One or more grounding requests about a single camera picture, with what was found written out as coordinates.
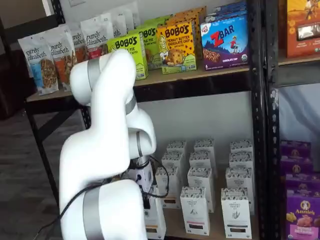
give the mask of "white tea box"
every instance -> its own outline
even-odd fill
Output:
[[[165,167],[169,173],[169,193],[165,198],[161,198],[163,208],[167,209],[180,209],[180,192],[181,182],[179,169],[177,167]],[[158,167],[155,173],[155,180],[158,186],[159,194],[164,195],[167,193],[168,176],[164,168]]]
[[[191,167],[188,172],[189,187],[204,187],[209,213],[215,212],[216,199],[212,168]]]
[[[222,188],[221,205],[225,237],[252,239],[247,190],[245,188]]]
[[[156,187],[151,187],[150,193],[159,195],[159,190]],[[165,239],[167,226],[162,209],[161,199],[158,197],[148,196],[150,208],[144,209],[144,222],[146,235],[148,239]]]
[[[191,168],[211,169],[210,151],[197,150],[190,154],[189,163]]]
[[[241,141],[232,141],[230,143],[230,152],[237,153],[241,151],[254,153],[254,146],[252,145],[250,140],[241,140]]]
[[[184,186],[180,195],[185,231],[209,236],[210,219],[204,187]]]
[[[184,186],[188,185],[187,173],[189,164],[186,164],[185,155],[180,151],[166,151],[161,159],[165,167],[177,167],[179,169],[180,181]]]
[[[250,151],[238,151],[231,152],[229,154],[229,166],[230,168],[247,168],[252,169],[253,178],[253,196],[256,195],[256,184],[255,184],[255,166],[253,153]]]
[[[225,171],[226,186],[229,189],[247,188],[250,214],[255,214],[255,198],[253,190],[252,168],[231,168]]]
[[[214,139],[196,140],[194,143],[194,151],[199,151],[199,150],[209,151],[209,157],[211,162],[211,168],[213,169],[213,175],[214,177],[217,177],[218,170],[216,167],[215,140]]]

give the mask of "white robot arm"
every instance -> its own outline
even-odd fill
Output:
[[[155,152],[152,121],[135,101],[135,78],[136,65],[126,50],[72,69],[75,99],[84,105],[91,99],[91,127],[62,147],[60,212],[80,190],[124,172],[130,159]],[[83,193],[63,216],[61,231],[64,240],[146,240],[140,188],[132,180],[119,180]]]

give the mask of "dark floor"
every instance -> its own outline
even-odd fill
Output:
[[[36,116],[38,127],[51,116]],[[82,129],[76,112],[44,141],[57,184],[61,147],[68,136]],[[27,116],[20,112],[0,121],[0,240],[33,240],[39,228],[57,213]],[[61,240],[59,233],[47,236],[48,232],[50,229],[37,240]]]

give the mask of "yellow bobo's box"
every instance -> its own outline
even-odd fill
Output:
[[[162,73],[172,74],[197,69],[194,21],[160,26],[156,40],[162,61]]]

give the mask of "green bobo's box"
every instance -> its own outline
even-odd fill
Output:
[[[142,33],[130,33],[125,36],[109,39],[106,42],[109,53],[118,49],[126,49],[133,57],[136,67],[136,79],[145,79],[148,76],[148,65],[144,38]]]
[[[147,25],[139,26],[137,29],[130,31],[130,33],[143,34],[145,57],[149,70],[160,69],[162,66],[162,60],[157,45],[157,26],[157,23],[149,23]]]

